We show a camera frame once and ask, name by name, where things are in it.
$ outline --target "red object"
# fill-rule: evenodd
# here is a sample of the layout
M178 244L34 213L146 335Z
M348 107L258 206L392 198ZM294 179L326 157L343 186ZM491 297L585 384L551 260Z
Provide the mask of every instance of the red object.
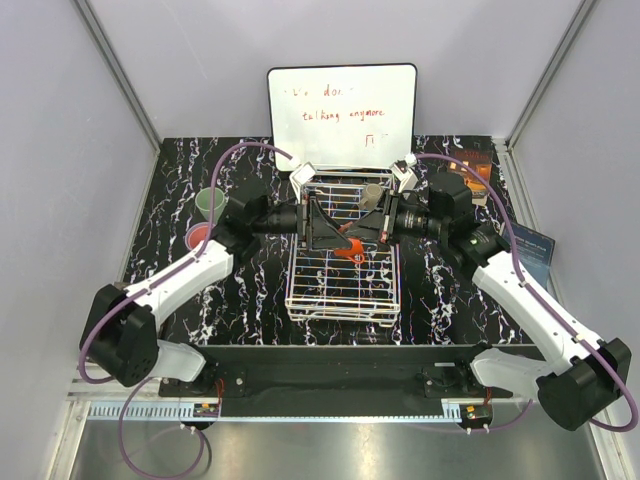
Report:
M351 242L351 248L334 250L333 253L339 257L346 257L355 264L363 263L364 248L362 247L362 242L357 238L350 238L349 241Z
M207 224L194 228L189 235L187 235L186 243L189 250L193 250L198 244L204 240L207 235Z

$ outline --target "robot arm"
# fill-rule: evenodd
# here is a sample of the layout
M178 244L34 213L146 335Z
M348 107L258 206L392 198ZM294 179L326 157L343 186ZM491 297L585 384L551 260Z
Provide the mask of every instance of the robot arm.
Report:
M381 243L405 236L436 240L440 253L461 277L493 297L529 335L545 361L478 346L460 360L461 383L498 387L538 399L560 426L575 430L620 397L620 389L596 358L579 342L593 347L626 381L631 352L619 339L605 343L572 317L522 265L516 276L508 244L488 224L475 221L471 191L452 173L432 177L427 204L388 192L374 211L345 232ZM533 288L575 331L569 334L536 300Z
M114 305L125 297L148 292L125 308L119 321L106 325L89 349L91 358L122 385L135 385L147 376L192 383L207 366L207 359L196 348L157 338L163 323L178 307L233 271L234 256L216 240L209 240L199 258L196 252L124 291L107 285L96 295L81 344ZM169 278L153 288L165 277Z
M372 211L346 230L323 211L313 192L300 196L297 206L272 207L265 194L255 194L256 188L244 191L248 192L246 197L241 193L229 199L221 225L213 230L201 256L192 252L124 292L108 285L96 295L81 344L114 305L128 296L141 295L120 312L119 321L105 326L89 349L92 359L124 386L149 375L189 382L200 393L213 386L215 360L197 347L158 340L157 333L180 305L253 256L259 248L255 233L268 232L298 233L310 250L347 248L350 237L390 244L405 236L435 239L458 275L491 295L545 359L535 361L479 346L471 358L458 362L463 381L537 398L547 414L569 430L620 397L611 377L578 341L596 349L623 381L631 359L629 349L618 339L603 342L521 266L525 281L576 330L577 338L560 328L517 278L506 242L491 225L476 223L471 191L458 175L435 175L427 205L415 194L388 191Z

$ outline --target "dish rack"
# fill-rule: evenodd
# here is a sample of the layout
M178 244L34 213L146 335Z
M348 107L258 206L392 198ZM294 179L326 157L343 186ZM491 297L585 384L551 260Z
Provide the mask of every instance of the dish rack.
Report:
M366 212L358 208L369 183L392 186L393 175L322 172L305 193L315 190L327 214L341 226ZM362 242L364 262L337 257L332 251L308 251L294 236L289 255L285 305L291 320L373 322L392 327L400 314L398 248Z

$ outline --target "white vein pattern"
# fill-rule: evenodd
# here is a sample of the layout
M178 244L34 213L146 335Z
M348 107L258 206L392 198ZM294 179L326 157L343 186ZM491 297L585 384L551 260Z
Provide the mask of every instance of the white vein pattern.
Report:
M187 253L186 231L204 221L195 208L195 195L209 186L220 155L242 140L270 139L165 140L124 281L140 281ZM416 136L414 145L415 152L442 154L456 148L493 149L488 137ZM494 154L491 183L512 213L496 158ZM446 165L437 161L418 165L420 190L430 175L444 169ZM238 150L222 168L218 187L228 193L250 177L261 180L275 200L293 196L288 182L275 171L273 154L258 149ZM476 208L476 216L495 228L501 224L491 200ZM348 321L291 322L284 306L291 242L287 235L263 236L263 248L249 263L207 287L172 315L165 338L200 345L529 343L513 320L491 298L454 275L437 245L426 240L401 243L402 311L395 327Z

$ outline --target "wire rack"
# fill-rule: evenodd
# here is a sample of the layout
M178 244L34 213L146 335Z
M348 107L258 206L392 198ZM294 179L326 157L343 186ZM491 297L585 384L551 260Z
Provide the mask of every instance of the wire rack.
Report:
M315 190L324 210L340 225L357 220L362 190L368 183L392 185L391 174L323 172L306 190ZM400 313L397 247L362 242L365 259L355 264L331 251L308 251L298 237L289 256L285 305L291 320L347 320L395 324Z

